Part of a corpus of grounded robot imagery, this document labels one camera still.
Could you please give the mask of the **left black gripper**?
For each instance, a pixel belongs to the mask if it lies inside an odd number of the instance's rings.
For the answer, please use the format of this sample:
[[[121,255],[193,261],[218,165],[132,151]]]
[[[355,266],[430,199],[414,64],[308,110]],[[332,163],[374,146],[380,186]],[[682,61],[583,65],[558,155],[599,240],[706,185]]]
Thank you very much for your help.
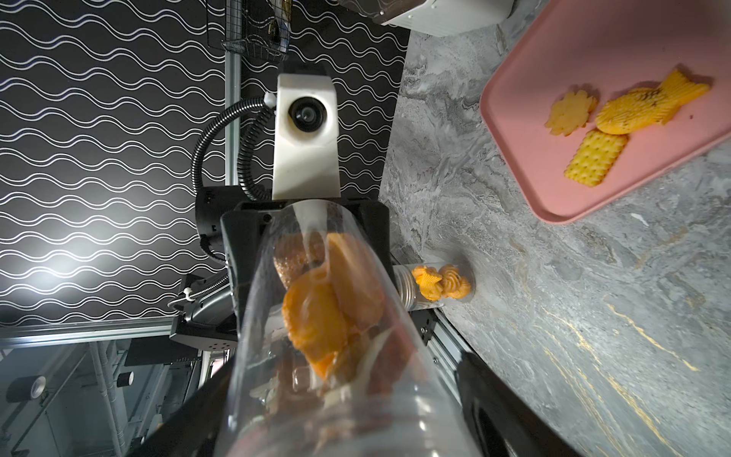
[[[200,244],[227,267],[228,310],[244,317],[259,268],[284,292],[305,272],[325,264],[327,234],[355,232],[389,279],[389,209],[367,198],[314,197],[252,201],[234,186],[209,187],[195,200]]]

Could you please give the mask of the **orange fish cookie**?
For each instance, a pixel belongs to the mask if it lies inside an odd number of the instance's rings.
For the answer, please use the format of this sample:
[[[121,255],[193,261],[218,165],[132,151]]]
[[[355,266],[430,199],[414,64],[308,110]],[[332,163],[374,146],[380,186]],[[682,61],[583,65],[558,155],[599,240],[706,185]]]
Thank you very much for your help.
[[[603,133],[626,135],[658,124],[667,124],[684,105],[708,93],[708,84],[689,79],[680,70],[672,70],[654,88],[641,87],[608,101],[596,116]]]

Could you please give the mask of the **orange round cookie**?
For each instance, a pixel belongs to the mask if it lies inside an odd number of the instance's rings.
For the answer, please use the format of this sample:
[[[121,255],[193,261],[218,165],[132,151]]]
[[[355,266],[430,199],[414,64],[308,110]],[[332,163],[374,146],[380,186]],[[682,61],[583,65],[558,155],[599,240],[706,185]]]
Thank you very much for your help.
[[[587,91],[569,91],[551,106],[544,126],[552,135],[569,136],[586,125],[597,105],[598,98]]]

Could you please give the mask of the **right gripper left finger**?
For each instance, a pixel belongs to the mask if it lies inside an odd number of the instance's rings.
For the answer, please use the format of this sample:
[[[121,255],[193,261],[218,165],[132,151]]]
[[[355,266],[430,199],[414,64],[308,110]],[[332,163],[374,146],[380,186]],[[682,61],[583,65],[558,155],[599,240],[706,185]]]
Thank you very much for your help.
[[[129,456],[213,456],[233,368],[233,360],[226,362],[171,420],[131,451]]]

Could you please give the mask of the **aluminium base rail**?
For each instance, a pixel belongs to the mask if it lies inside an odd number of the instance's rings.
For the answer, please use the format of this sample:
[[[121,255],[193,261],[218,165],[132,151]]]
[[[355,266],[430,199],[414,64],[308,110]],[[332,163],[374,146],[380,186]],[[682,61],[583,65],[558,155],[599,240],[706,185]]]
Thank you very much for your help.
[[[415,310],[409,315],[420,332],[443,386],[460,404],[456,371],[463,353],[472,353],[473,348],[439,308]]]

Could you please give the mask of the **yellow square waffle cookie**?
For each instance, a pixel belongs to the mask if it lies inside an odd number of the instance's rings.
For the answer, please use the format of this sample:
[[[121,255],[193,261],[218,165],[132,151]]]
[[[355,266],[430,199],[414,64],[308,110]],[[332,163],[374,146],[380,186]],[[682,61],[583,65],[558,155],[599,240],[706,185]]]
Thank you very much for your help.
[[[563,175],[584,186],[594,188],[601,184],[628,143],[627,135],[589,131]]]

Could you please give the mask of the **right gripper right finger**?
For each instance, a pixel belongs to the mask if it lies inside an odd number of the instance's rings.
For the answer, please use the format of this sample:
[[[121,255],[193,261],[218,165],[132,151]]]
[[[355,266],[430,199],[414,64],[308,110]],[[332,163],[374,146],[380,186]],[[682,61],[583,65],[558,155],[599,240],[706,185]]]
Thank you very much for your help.
[[[577,456],[473,352],[462,352],[456,384],[466,426],[483,456]]]

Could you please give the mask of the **clear jar brown cookies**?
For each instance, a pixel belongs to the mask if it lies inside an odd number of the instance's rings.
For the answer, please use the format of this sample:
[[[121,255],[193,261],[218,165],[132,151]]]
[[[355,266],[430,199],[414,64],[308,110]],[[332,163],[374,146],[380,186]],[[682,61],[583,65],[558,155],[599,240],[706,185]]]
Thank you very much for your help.
[[[274,291],[259,268],[238,319],[219,456],[475,456],[460,409],[355,232]]]

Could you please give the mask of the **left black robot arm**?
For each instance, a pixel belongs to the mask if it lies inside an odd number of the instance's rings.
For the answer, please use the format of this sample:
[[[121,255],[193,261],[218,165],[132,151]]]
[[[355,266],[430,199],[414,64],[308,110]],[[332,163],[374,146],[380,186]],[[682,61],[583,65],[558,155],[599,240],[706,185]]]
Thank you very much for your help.
[[[242,184],[234,186],[204,187],[203,159],[214,137],[224,131],[232,122],[245,114],[256,112],[253,123],[245,129],[236,159],[237,175]],[[251,162],[255,158],[254,146],[264,134],[268,122],[274,118],[274,108],[267,105],[264,97],[243,99],[218,114],[204,129],[199,138],[192,157],[192,181],[195,187],[195,224],[200,247],[212,260],[226,264],[227,246],[221,218],[227,213],[236,216],[249,216],[249,219],[236,219],[243,222],[242,236],[234,239],[234,245],[241,248],[244,257],[234,258],[243,270],[239,279],[230,285],[227,272],[217,273],[208,278],[187,274],[183,281],[182,291],[178,297],[169,302],[169,307],[176,310],[180,317],[172,326],[171,340],[199,350],[220,350],[224,346],[221,341],[234,341],[236,310],[244,310],[251,290],[251,281],[255,274],[258,254],[262,245],[265,230],[271,225],[272,218],[278,215],[287,205],[294,201],[274,201],[263,187],[254,183],[251,175]],[[393,273],[388,257],[389,246],[389,211],[382,203],[358,198],[353,200],[336,199],[354,217],[369,241],[373,251],[386,267],[386,272]],[[324,262],[325,251],[322,236],[302,233],[286,234],[274,245],[273,264],[283,287],[296,280],[303,272]]]

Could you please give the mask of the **pink plastic tray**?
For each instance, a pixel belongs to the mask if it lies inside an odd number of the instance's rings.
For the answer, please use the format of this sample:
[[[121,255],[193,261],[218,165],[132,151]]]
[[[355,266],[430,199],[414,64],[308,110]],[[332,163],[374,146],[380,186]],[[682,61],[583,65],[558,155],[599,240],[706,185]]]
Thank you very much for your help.
[[[726,1],[550,1],[481,115],[529,209],[574,222],[730,136]]]

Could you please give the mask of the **clear jar orange cookies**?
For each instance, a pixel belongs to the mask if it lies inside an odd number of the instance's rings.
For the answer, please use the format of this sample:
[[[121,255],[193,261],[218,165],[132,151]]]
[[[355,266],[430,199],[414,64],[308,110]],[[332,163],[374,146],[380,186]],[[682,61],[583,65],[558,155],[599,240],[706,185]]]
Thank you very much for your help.
[[[393,271],[399,295],[408,312],[469,301],[476,289],[474,274],[468,265],[396,265]]]

